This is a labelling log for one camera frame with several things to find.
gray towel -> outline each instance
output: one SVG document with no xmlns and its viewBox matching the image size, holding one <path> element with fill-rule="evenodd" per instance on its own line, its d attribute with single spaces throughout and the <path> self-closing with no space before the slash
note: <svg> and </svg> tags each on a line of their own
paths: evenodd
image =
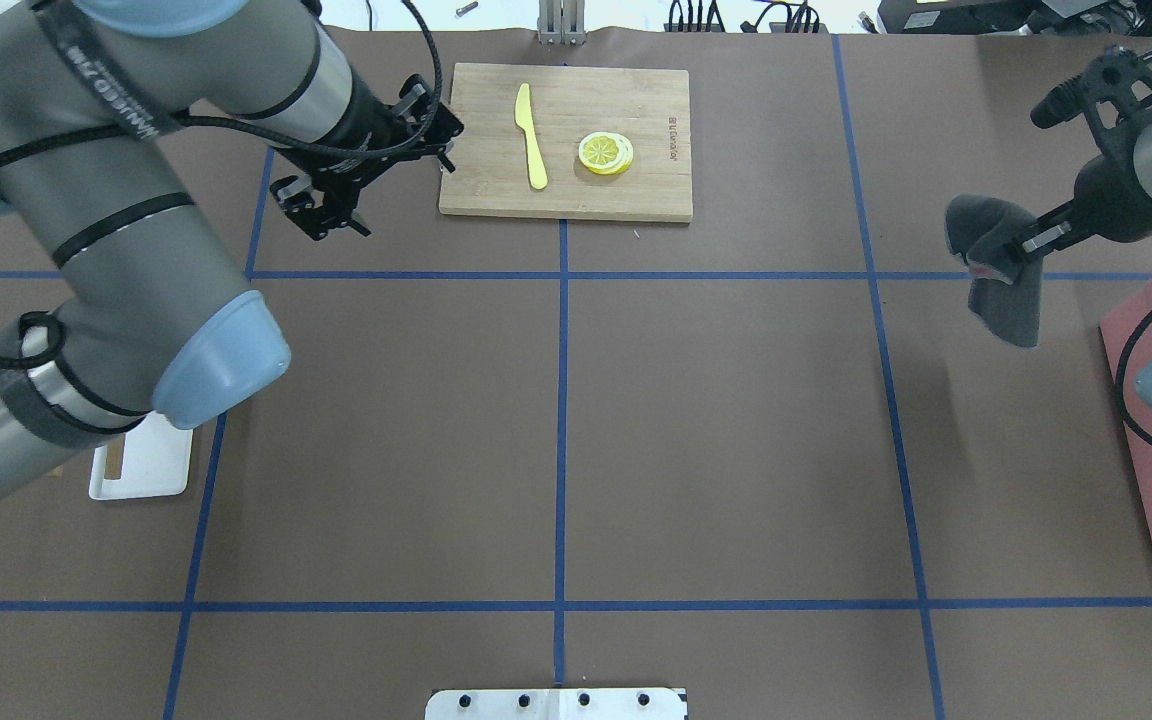
<svg viewBox="0 0 1152 720">
<path fill-rule="evenodd" d="M 1007 243 L 1034 215 L 1014 202 L 961 195 L 945 211 L 945 237 L 952 255 L 972 274 L 968 309 L 984 327 L 1017 347 L 1038 346 L 1043 258 L 1021 263 Z"/>
</svg>

cutting board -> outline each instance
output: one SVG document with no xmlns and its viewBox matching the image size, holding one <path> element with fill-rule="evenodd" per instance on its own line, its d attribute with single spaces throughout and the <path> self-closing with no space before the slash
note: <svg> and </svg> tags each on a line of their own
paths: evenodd
<svg viewBox="0 0 1152 720">
<path fill-rule="evenodd" d="M 531 85 L 536 139 L 550 185 L 526 182 L 526 143 L 513 123 Z M 450 107 L 465 131 L 448 157 L 438 206 L 447 215 L 691 222 L 691 106 L 685 70 L 457 63 Z M 634 164 L 597 176 L 576 147 L 590 132 L 621 132 Z"/>
</svg>

knife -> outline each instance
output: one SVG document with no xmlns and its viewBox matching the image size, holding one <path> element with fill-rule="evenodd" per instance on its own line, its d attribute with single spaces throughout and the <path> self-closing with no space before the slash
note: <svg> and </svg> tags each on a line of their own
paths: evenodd
<svg viewBox="0 0 1152 720">
<path fill-rule="evenodd" d="M 545 161 L 540 159 L 540 146 L 536 145 L 536 128 L 531 124 L 531 86 L 522 83 L 518 97 L 513 101 L 513 123 L 526 136 L 526 182 L 535 190 L 544 190 L 550 183 L 545 174 Z"/>
</svg>

lemon half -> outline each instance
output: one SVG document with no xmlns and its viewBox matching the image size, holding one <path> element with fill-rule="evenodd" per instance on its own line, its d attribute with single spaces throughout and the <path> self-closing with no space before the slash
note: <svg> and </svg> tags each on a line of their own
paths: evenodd
<svg viewBox="0 0 1152 720">
<path fill-rule="evenodd" d="M 621 132 L 590 132 L 579 142 L 576 154 L 589 172 L 599 176 L 617 176 L 630 169 L 634 145 Z"/>
</svg>

